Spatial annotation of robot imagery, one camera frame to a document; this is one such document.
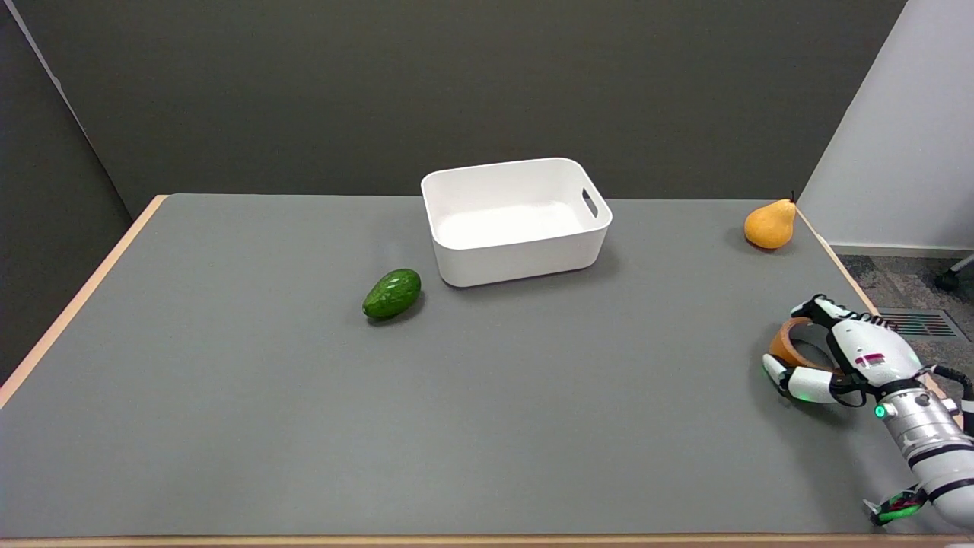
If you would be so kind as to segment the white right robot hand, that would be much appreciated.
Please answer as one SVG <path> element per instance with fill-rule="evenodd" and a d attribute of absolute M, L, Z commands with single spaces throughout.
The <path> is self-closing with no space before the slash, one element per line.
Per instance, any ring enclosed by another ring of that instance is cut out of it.
<path fill-rule="evenodd" d="M 865 405 L 866 396 L 880 401 L 923 385 L 921 361 L 883 317 L 854 312 L 818 294 L 792 309 L 785 327 L 799 325 L 825 329 L 834 365 L 819 368 L 796 358 L 788 360 L 783 353 L 788 330 L 782 330 L 769 353 L 762 355 L 762 367 L 786 397 L 855 408 Z"/>

